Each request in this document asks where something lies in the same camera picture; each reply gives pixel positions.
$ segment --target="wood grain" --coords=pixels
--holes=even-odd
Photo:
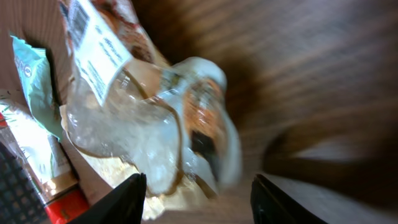
[[[69,66],[56,1],[2,1],[0,88],[19,83],[10,29],[51,50],[65,102]],[[397,1],[133,3],[171,62],[200,56],[226,72],[244,161],[241,183],[209,207],[150,223],[252,223],[251,182],[263,171],[328,223],[397,222]],[[91,202],[109,191],[90,167],[78,172],[85,191],[96,190]]]

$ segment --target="teal wrapper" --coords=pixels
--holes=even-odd
[[[30,112],[42,128],[61,140],[61,116],[59,106],[53,100],[50,64],[45,49],[33,48],[24,40],[11,37],[15,65]]]

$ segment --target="snack package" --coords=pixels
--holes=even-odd
[[[41,127],[61,139],[60,112],[53,100],[50,64],[45,49],[33,48],[24,40],[11,37],[15,65],[32,116]]]
[[[239,180],[240,144],[220,68],[202,58],[164,66],[129,1],[60,8],[74,77],[63,127],[110,186],[145,173],[144,220],[203,205]]]
[[[87,201],[57,138],[12,100],[18,93],[0,90],[0,112],[7,121],[0,141],[18,158],[52,223],[69,222],[88,209]]]

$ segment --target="white label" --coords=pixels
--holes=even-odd
[[[68,15],[75,62],[102,106],[120,69],[132,56],[88,0],[72,0]]]

